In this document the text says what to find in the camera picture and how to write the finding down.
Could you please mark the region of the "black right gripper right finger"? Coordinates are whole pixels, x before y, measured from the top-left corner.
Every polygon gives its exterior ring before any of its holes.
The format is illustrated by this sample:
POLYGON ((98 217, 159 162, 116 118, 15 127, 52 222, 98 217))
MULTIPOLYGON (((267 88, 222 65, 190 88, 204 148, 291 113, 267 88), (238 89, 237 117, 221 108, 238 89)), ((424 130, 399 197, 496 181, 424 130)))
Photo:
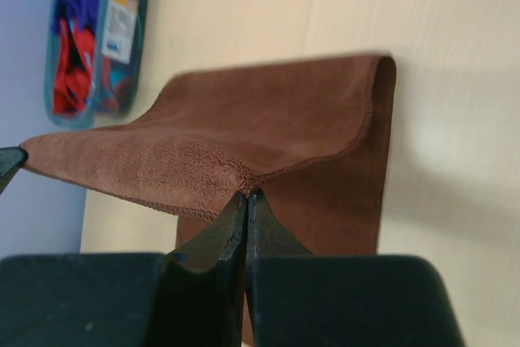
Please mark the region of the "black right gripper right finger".
POLYGON ((461 346, 444 282, 425 259, 316 256, 248 202, 245 291, 257 346, 461 346))

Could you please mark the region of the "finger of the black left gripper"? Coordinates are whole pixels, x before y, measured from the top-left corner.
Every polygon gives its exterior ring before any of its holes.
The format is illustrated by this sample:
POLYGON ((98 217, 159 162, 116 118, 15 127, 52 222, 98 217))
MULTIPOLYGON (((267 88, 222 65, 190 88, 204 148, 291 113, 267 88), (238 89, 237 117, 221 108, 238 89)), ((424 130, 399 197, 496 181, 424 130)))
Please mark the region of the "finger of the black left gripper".
POLYGON ((0 193, 3 193, 27 159, 28 152, 19 146, 0 149, 0 193))

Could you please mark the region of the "brown towel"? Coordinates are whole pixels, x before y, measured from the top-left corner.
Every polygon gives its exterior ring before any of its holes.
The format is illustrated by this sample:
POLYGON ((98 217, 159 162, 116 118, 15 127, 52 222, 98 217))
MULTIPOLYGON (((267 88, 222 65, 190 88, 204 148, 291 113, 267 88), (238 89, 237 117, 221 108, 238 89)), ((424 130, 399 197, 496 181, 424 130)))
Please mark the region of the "brown towel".
POLYGON ((24 166, 177 215, 182 241, 262 190, 313 253, 373 254, 396 78, 387 54, 188 72, 129 124, 26 140, 24 166))

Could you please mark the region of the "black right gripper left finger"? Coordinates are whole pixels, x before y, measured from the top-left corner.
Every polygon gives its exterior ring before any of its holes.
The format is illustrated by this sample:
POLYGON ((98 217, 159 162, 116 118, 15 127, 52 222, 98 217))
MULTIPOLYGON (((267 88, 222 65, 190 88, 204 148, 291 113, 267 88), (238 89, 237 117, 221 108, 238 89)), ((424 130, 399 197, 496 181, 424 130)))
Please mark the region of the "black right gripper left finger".
POLYGON ((247 201, 168 253, 1 262, 4 346, 238 346, 247 201))

